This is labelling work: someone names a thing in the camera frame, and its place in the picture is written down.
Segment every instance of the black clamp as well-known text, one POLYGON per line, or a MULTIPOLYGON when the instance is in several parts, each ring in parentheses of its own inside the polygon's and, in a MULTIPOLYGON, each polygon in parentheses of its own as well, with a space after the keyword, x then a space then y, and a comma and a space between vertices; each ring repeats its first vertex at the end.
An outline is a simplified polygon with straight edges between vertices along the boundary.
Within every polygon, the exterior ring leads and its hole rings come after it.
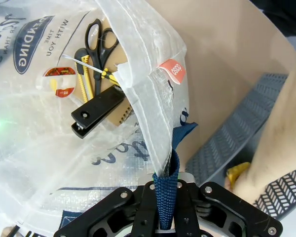
POLYGON ((54 237, 212 237, 199 223, 214 226, 228 237, 279 237, 282 224, 220 185, 196 186, 194 177, 179 173, 175 229, 160 231, 151 175, 135 191, 118 188, 54 237))

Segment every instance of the black scissor handle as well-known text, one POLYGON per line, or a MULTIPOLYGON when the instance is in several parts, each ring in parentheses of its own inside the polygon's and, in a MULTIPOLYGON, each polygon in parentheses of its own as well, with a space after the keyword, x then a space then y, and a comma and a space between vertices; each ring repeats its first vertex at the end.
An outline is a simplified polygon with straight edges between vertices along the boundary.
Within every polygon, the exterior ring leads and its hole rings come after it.
POLYGON ((84 43, 85 43, 85 47, 88 50, 88 52, 94 52, 94 53, 96 52, 97 48, 99 47, 99 41, 100 41, 99 39, 101 38, 101 36, 102 36, 102 22, 100 19, 95 19, 94 22, 92 22, 88 25, 88 28, 85 32, 84 43), (90 45, 89 45, 89 34, 90 34, 91 27, 95 26, 95 25, 98 26, 98 41, 97 41, 96 48, 91 49, 90 45))
POLYGON ((98 53, 100 56, 100 62, 101 62, 102 69, 104 69, 105 64, 106 64, 110 54, 113 52, 113 50, 119 44, 119 41, 118 41, 117 37, 115 36, 116 37, 115 43, 109 48, 105 47, 105 41, 106 41, 108 33, 110 33, 110 32, 112 32, 114 34, 114 32, 111 28, 106 28, 103 31, 101 38, 100 38, 100 45, 98 46, 98 49, 99 49, 98 53))

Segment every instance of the cardboard box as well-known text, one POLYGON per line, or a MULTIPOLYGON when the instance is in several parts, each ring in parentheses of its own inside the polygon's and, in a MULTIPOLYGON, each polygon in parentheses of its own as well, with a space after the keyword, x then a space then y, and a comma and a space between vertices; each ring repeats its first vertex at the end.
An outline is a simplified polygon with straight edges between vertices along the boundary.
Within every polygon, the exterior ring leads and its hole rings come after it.
POLYGON ((232 113, 262 73, 286 73, 296 51, 248 0, 148 0, 187 45, 189 122, 178 146, 181 170, 232 113))

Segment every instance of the yellow box cutter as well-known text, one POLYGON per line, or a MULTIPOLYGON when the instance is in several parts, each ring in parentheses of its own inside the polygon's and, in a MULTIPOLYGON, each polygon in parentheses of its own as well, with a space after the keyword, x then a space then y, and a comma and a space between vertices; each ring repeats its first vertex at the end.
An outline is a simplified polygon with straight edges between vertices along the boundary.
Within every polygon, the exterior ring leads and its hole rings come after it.
MULTIPOLYGON (((81 61, 85 64, 88 64, 89 57, 90 56, 85 48, 81 48, 77 50, 77 52, 74 55, 75 60, 81 61)), ((84 103, 86 103, 89 100, 93 99, 94 97, 89 71, 86 66, 78 64, 77 62, 75 66, 77 68, 77 76, 78 76, 78 81, 79 81, 81 92, 82 92, 83 101, 84 103)))

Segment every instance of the plastic bag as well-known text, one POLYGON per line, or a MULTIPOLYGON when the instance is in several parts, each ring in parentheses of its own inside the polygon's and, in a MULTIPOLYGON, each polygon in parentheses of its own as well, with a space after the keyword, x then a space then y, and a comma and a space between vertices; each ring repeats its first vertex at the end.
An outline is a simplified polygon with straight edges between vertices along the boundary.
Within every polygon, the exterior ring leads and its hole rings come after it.
POLYGON ((177 32, 143 0, 96 2, 0 1, 0 211, 44 236, 64 210, 85 211, 119 186, 161 174, 172 129, 188 113, 186 78, 177 85, 158 68, 169 58, 185 66, 177 32), (81 102, 56 97, 43 76, 75 69, 61 55, 84 47, 88 24, 105 17, 128 59, 114 75, 135 113, 81 140, 70 116, 81 102))

